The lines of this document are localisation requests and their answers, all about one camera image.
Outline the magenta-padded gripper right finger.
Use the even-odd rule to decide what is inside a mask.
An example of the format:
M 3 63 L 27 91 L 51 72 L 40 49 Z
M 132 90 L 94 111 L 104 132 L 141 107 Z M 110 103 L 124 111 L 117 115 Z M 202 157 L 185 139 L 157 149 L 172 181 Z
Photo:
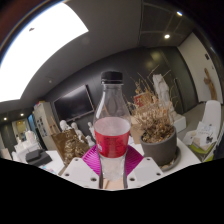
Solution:
M 124 166 L 124 188 L 143 187 L 164 176 L 162 170 L 151 157 L 143 157 L 132 146 L 128 147 Z

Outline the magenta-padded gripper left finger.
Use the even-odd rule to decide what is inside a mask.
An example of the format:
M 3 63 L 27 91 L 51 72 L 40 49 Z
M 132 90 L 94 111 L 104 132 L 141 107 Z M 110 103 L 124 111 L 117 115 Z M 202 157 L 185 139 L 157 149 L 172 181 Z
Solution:
M 101 163 L 96 147 L 93 146 L 81 158 L 73 158 L 61 177 L 84 188 L 100 189 Z

